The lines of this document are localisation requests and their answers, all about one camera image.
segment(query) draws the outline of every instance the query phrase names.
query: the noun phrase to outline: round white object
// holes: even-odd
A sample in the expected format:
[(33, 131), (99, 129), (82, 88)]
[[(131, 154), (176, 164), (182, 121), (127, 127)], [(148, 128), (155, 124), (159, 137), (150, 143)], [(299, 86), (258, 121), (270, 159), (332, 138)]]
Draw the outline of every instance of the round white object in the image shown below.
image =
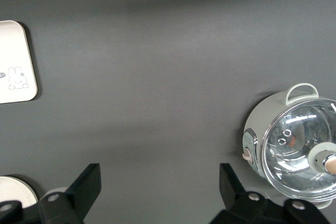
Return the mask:
[(34, 190), (24, 181), (0, 176), (0, 202), (9, 200), (21, 201), (22, 208), (30, 207), (38, 201)]

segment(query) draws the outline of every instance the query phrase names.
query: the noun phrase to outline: white handle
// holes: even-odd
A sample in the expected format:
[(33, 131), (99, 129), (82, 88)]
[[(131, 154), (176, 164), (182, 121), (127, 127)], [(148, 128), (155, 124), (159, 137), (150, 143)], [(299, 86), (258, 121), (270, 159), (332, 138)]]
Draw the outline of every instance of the white handle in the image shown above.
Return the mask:
[[(300, 86), (308, 86), (308, 87), (311, 87), (312, 89), (312, 93), (311, 94), (304, 94), (304, 95), (299, 95), (297, 97), (293, 97), (291, 99), (288, 99), (291, 92), (300, 87)], [(300, 100), (305, 100), (305, 99), (310, 99), (310, 98), (318, 98), (319, 97), (319, 92), (317, 91), (317, 89), (312, 85), (312, 84), (309, 84), (309, 83), (299, 83), (299, 84), (296, 84), (292, 87), (289, 88), (289, 90), (287, 91), (287, 94), (286, 94), (286, 97), (285, 97), (285, 105), (290, 105), (294, 102), (297, 102), (297, 101), (300, 101)]]

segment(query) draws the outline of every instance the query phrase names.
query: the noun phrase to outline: glass lid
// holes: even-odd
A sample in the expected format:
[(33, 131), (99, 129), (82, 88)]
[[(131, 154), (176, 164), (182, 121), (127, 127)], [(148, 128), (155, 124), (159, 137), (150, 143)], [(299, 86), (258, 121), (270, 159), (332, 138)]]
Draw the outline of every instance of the glass lid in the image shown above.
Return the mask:
[(336, 102), (315, 99), (290, 107), (270, 125), (261, 154), (267, 179), (286, 196), (335, 198), (336, 174), (325, 163), (336, 155)]

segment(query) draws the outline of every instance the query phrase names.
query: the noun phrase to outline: cartoon character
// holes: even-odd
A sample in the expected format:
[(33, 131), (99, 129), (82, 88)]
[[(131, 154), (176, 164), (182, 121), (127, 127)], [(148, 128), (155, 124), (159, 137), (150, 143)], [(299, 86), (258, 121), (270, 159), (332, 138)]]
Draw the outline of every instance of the cartoon character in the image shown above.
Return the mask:
[(25, 89), (28, 88), (27, 79), (25, 75), (22, 73), (21, 67), (9, 68), (9, 89)]

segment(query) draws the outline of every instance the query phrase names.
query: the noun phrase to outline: screw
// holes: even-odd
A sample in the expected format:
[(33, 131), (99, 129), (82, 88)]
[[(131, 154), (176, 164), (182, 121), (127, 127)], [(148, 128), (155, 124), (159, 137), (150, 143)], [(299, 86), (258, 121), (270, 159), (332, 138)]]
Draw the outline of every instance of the screw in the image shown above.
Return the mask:
[(304, 204), (297, 200), (293, 201), (292, 206), (299, 210), (305, 210)]
[(12, 208), (12, 204), (5, 204), (2, 207), (0, 207), (0, 212), (5, 212), (7, 210), (10, 210)]
[(48, 197), (47, 201), (52, 202), (52, 201), (57, 200), (58, 198), (59, 198), (58, 194), (53, 194), (53, 195)]
[(254, 201), (259, 201), (260, 200), (259, 195), (257, 195), (256, 193), (250, 193), (250, 194), (248, 194), (248, 198), (250, 200), (254, 200)]

